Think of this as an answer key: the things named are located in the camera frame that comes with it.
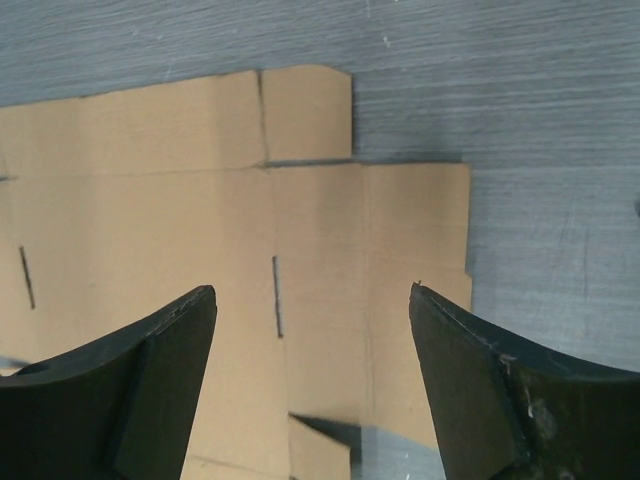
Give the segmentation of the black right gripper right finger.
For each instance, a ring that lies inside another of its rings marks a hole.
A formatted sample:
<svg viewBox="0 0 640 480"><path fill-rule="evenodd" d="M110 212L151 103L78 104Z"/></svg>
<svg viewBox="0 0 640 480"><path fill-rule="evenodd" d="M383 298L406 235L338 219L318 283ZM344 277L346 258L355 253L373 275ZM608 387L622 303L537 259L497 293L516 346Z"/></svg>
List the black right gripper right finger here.
<svg viewBox="0 0 640 480"><path fill-rule="evenodd" d="M409 318L446 478L638 478L638 373L545 347L420 284Z"/></svg>

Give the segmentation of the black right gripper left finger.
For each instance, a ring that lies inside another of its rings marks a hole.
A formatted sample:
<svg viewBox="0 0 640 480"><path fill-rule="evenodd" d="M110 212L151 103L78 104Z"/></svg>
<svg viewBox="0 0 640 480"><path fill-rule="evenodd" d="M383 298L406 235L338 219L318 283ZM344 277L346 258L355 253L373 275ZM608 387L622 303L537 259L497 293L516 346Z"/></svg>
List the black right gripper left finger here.
<svg viewBox="0 0 640 480"><path fill-rule="evenodd" d="M178 479L216 324L199 286L1 379L4 479Z"/></svg>

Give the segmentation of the brown cardboard box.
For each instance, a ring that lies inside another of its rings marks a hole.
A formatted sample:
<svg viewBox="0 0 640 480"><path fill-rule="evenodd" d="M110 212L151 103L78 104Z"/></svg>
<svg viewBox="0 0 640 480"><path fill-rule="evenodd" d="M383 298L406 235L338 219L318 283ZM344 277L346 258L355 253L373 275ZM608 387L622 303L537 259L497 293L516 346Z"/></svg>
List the brown cardboard box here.
<svg viewBox="0 0 640 480"><path fill-rule="evenodd" d="M302 416L436 449L413 284L464 308L471 172L352 157L352 78L248 70L1 112L1 351L38 361L209 284L186 479L345 479Z"/></svg>

